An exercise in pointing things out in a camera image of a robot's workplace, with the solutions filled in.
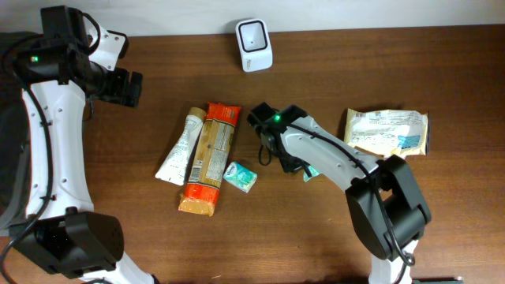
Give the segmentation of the teal wipes packet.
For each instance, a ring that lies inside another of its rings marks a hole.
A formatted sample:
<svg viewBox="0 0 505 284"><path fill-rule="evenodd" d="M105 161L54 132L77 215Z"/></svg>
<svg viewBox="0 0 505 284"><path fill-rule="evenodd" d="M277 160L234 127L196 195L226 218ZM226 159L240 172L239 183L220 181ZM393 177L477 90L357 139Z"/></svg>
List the teal wipes packet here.
<svg viewBox="0 0 505 284"><path fill-rule="evenodd" d="M307 166L304 168L303 180L308 182L310 179L320 175L320 172L315 170L312 166Z"/></svg>

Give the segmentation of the teal tissue pack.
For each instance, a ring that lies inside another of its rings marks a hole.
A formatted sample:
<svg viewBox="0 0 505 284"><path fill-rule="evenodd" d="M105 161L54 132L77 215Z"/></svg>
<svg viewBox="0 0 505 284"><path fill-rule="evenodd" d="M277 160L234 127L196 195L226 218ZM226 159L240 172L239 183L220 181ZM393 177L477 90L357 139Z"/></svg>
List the teal tissue pack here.
<svg viewBox="0 0 505 284"><path fill-rule="evenodd" d="M242 192L248 193L257 180L257 174L237 162L226 168L223 178Z"/></svg>

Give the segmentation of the orange spaghetti package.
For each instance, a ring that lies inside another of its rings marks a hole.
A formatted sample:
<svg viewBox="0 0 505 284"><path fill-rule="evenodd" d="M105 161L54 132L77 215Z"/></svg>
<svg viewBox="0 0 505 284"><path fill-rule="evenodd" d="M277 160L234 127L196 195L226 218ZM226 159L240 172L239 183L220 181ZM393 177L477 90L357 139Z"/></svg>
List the orange spaghetti package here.
<svg viewBox="0 0 505 284"><path fill-rule="evenodd" d="M239 106L208 104L179 211L214 214L240 113Z"/></svg>

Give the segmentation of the white tube with beige cap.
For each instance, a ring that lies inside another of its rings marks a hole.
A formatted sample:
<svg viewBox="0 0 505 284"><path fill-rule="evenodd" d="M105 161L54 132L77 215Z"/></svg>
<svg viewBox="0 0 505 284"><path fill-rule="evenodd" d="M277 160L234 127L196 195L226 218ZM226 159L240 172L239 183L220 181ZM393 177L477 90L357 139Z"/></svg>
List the white tube with beige cap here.
<svg viewBox="0 0 505 284"><path fill-rule="evenodd" d="M199 138L207 112L191 107L185 118L185 126L177 143L170 150L155 178L175 185L184 185L189 158Z"/></svg>

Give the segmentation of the cream snack bag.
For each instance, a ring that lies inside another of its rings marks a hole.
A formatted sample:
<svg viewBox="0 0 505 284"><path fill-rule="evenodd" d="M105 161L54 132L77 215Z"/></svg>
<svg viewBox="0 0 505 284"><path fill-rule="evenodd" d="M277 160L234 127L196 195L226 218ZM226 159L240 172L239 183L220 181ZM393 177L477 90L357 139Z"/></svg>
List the cream snack bag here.
<svg viewBox="0 0 505 284"><path fill-rule="evenodd" d="M415 110L349 109L344 142L353 148L388 158L427 155L430 123L427 114Z"/></svg>

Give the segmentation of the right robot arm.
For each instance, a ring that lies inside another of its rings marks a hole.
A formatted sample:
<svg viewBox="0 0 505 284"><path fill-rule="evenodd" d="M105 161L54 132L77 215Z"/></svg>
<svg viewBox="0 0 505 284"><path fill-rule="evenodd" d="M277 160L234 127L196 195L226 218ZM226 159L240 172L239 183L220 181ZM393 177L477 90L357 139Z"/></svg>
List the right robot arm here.
<svg viewBox="0 0 505 284"><path fill-rule="evenodd" d="M261 103L247 117L286 173L316 170L346 195L353 229L371 254L370 283L413 283L413 255L432 214L407 162L379 159L322 129L300 107Z"/></svg>

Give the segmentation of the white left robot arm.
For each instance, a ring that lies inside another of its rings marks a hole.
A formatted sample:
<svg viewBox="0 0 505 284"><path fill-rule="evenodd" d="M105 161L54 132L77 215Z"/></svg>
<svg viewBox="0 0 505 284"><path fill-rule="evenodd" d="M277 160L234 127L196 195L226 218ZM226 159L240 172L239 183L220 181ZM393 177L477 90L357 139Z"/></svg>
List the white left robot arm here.
<svg viewBox="0 0 505 284"><path fill-rule="evenodd" d="M31 192L24 210L27 226L12 240L13 248L46 273L78 278L86 283L155 284L154 275L142 271L125 253L119 221L94 211L84 173L82 118L88 91L79 77L59 73L32 82L22 69L56 60L61 69L77 63L96 69L106 80L124 79L126 72L115 64L127 48L127 38L97 28L91 55L68 45L46 54L28 54L16 63L15 75L25 85L22 96L28 110L31 152Z"/></svg>

